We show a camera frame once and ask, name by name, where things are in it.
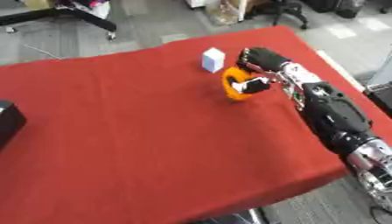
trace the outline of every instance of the white cube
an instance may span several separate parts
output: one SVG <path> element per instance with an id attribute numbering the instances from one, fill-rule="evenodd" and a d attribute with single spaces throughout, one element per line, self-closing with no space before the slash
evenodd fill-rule
<path id="1" fill-rule="evenodd" d="M 225 64 L 225 53 L 221 52 L 216 48 L 210 48 L 203 53 L 202 66 L 210 71 L 211 73 L 216 73 Z"/>

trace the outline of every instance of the silver metal part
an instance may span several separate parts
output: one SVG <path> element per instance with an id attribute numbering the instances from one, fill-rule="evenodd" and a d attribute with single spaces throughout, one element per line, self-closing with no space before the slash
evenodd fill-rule
<path id="1" fill-rule="evenodd" d="M 358 180 L 381 207 L 392 212 L 392 150 L 381 139 L 364 143 L 347 157 Z"/>
<path id="2" fill-rule="evenodd" d="M 292 62 L 283 64 L 283 71 L 276 73 L 276 77 L 282 83 L 282 90 L 296 103 L 297 110 L 302 110 L 305 106 L 302 85 L 321 82 L 316 74 L 309 72 L 300 64 Z"/>
<path id="3" fill-rule="evenodd" d="M 356 169 L 368 171 L 375 165 L 391 169 L 392 150 L 381 139 L 374 139 L 364 143 L 361 147 L 348 155 L 347 161 Z"/>
<path id="4" fill-rule="evenodd" d="M 316 74 L 309 72 L 298 63 L 287 63 L 283 67 L 283 76 L 287 81 L 300 89 L 302 89 L 304 83 L 321 82 L 321 79 Z"/>
<path id="5" fill-rule="evenodd" d="M 392 212 L 392 192 L 372 173 L 364 171 L 358 175 L 358 180 L 374 202 Z"/>

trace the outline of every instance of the metal frame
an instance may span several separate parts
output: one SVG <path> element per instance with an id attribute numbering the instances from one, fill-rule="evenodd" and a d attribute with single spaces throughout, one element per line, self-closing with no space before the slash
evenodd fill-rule
<path id="1" fill-rule="evenodd" d="M 32 10 L 28 12 L 1 16 L 0 17 L 0 26 L 3 25 L 14 25 L 18 23 L 28 22 L 37 20 L 40 18 L 50 18 L 50 17 L 58 17 L 62 15 L 69 15 L 75 18 L 79 18 L 84 20 L 87 23 L 92 25 L 96 25 L 106 31 L 108 31 L 108 38 L 113 39 L 116 35 L 117 25 L 100 17 L 97 17 L 93 14 L 90 14 L 84 10 L 79 10 L 76 8 L 71 8 L 67 6 L 57 6 L 55 8 L 47 9 L 47 10 Z"/>

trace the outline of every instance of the black object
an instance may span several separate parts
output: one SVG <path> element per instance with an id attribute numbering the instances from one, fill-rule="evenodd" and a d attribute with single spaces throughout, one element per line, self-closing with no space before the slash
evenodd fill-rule
<path id="1" fill-rule="evenodd" d="M 262 68 L 262 70 L 277 73 L 282 70 L 282 65 L 288 61 L 290 60 L 270 49 L 252 47 L 241 51 L 237 66 L 249 73 L 257 72 L 247 66 L 247 63 L 250 63 Z"/>
<path id="2" fill-rule="evenodd" d="M 25 123 L 25 117 L 15 104 L 0 101 L 0 147 L 5 146 Z"/>
<path id="3" fill-rule="evenodd" d="M 343 18 L 355 18 L 365 2 L 365 0 L 341 0 L 336 14 Z"/>
<path id="4" fill-rule="evenodd" d="M 305 30 L 308 28 L 308 20 L 302 12 L 301 3 L 292 2 L 290 0 L 271 0 L 271 3 L 255 6 L 247 15 L 247 18 L 252 18 L 259 14 L 275 15 L 272 25 L 277 25 L 283 14 L 289 14 L 298 18 L 303 23 L 301 29 Z"/>
<path id="5" fill-rule="evenodd" d="M 301 0 L 316 12 L 335 11 L 340 0 Z"/>
<path id="6" fill-rule="evenodd" d="M 383 6 L 382 8 L 380 8 L 380 13 L 382 14 L 386 14 L 388 13 L 388 11 L 390 10 L 390 8 L 392 8 L 392 3 L 390 1 L 388 1 L 388 3 L 385 3 L 386 5 Z"/>
<path id="7" fill-rule="evenodd" d="M 392 83 L 369 87 L 365 95 L 392 118 Z"/>
<path id="8" fill-rule="evenodd" d="M 104 30 L 114 33 L 117 30 L 117 26 L 112 22 L 96 17 L 84 10 L 79 10 L 73 7 L 73 2 L 78 2 L 83 5 L 89 5 L 90 0 L 60 0 L 57 2 L 56 7 L 47 10 L 33 10 L 24 13 L 18 13 L 14 15 L 1 16 L 0 25 L 13 25 L 17 23 L 28 22 L 37 20 L 40 18 L 58 17 L 61 15 L 71 15 L 76 18 L 82 19 L 90 24 L 96 25 Z"/>
<path id="9" fill-rule="evenodd" d="M 330 151 L 345 157 L 375 139 L 372 122 L 342 92 L 326 81 L 305 83 L 304 120 Z"/>

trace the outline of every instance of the white box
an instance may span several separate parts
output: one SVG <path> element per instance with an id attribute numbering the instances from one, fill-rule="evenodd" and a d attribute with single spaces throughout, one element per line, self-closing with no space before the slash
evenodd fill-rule
<path id="1" fill-rule="evenodd" d="M 201 7 L 206 5 L 206 0 L 186 0 L 191 8 Z"/>
<path id="2" fill-rule="evenodd" d="M 225 64 L 225 53 L 216 48 L 210 48 L 203 53 L 202 66 L 210 71 L 216 73 L 223 68 Z"/>

